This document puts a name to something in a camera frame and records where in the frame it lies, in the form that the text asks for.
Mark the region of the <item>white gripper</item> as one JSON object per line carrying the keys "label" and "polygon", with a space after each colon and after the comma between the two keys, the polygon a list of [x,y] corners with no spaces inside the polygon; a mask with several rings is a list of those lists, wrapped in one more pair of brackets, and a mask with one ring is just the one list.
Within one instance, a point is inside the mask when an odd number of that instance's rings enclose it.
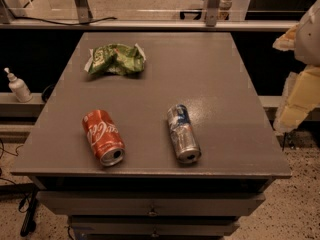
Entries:
{"label": "white gripper", "polygon": [[279,133],[289,133],[320,104],[320,67],[316,67],[320,65],[320,0],[272,47],[279,51],[295,50],[297,60],[310,64],[300,73],[290,72],[283,87],[273,127]]}

